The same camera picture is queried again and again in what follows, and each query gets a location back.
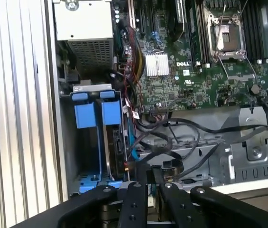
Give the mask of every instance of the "ram slot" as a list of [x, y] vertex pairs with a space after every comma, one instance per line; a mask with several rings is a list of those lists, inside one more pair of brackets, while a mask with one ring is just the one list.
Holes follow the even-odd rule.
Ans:
[[247, 56], [250, 61], [266, 58], [263, 48], [263, 36], [260, 19], [261, 15], [259, 4], [256, 1], [248, 1], [242, 13], [242, 22]]
[[203, 0], [196, 0], [196, 14], [197, 22], [199, 24], [199, 38], [201, 44], [202, 62], [210, 62], [210, 48], [209, 39], [207, 35], [207, 28], [205, 24]]

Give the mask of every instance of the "metal side panel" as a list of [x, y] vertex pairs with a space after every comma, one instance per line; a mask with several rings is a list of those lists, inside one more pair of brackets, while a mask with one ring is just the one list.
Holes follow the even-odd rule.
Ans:
[[42, 0], [0, 0], [0, 228], [60, 202]]

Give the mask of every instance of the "white sticker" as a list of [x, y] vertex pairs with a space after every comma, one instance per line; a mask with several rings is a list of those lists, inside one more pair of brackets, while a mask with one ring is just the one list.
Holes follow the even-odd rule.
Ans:
[[137, 119], [137, 120], [140, 119], [139, 114], [135, 111], [133, 111], [133, 117], [134, 119]]
[[193, 85], [194, 82], [191, 80], [185, 80], [185, 85]]
[[183, 76], [190, 76], [190, 70], [183, 70]]
[[123, 114], [128, 112], [128, 107], [125, 105], [122, 107]]
[[125, 104], [126, 104], [127, 107], [130, 107], [130, 104], [129, 104], [129, 101], [128, 101], [127, 98], [125, 98]]

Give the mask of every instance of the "microchip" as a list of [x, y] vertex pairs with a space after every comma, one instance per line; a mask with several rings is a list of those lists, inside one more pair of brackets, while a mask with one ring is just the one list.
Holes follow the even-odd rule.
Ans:
[[201, 102], [201, 101], [203, 101], [203, 96], [202, 96], [202, 94], [197, 95], [197, 96], [196, 96], [196, 100], [197, 100], [197, 102]]
[[169, 93], [169, 94], [168, 94], [168, 99], [169, 99], [170, 101], [175, 100], [175, 94], [173, 94], [173, 93]]
[[212, 84], [212, 78], [211, 78], [211, 76], [207, 76], [207, 77], [206, 77], [206, 83], [207, 83], [208, 85], [211, 85], [211, 84]]

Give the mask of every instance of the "heatsink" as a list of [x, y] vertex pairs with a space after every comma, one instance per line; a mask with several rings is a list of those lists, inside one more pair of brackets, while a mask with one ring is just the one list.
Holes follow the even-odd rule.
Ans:
[[63, 1], [55, 3], [54, 7], [57, 40], [67, 42], [82, 69], [111, 68], [113, 29], [110, 2], [79, 1], [75, 11], [68, 10]]
[[169, 75], [168, 57], [166, 53], [145, 55], [145, 60], [148, 77]]

